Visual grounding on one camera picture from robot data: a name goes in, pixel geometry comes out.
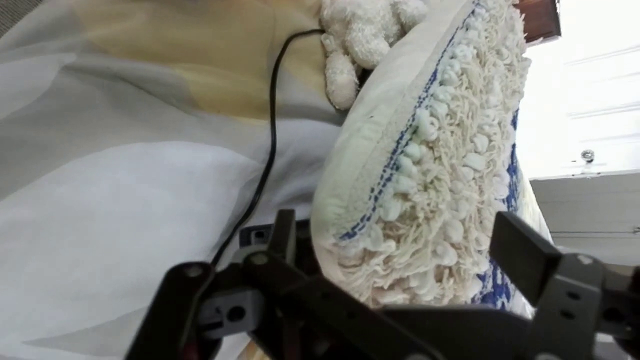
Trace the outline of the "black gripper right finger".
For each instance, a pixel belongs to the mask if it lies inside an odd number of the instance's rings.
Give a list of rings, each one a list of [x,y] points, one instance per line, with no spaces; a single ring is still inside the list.
[[[403,309],[399,319],[441,360],[600,360],[599,334],[640,360],[639,270],[625,276],[595,256],[561,251],[509,211],[495,219],[490,256],[535,315],[492,308]]]

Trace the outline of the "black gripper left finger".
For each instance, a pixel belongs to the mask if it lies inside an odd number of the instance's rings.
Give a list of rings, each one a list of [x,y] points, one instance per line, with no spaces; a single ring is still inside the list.
[[[267,244],[217,271],[167,271],[127,360],[215,360],[222,340],[251,334],[276,360],[429,360],[429,347],[386,315],[296,267],[296,211],[280,209]]]

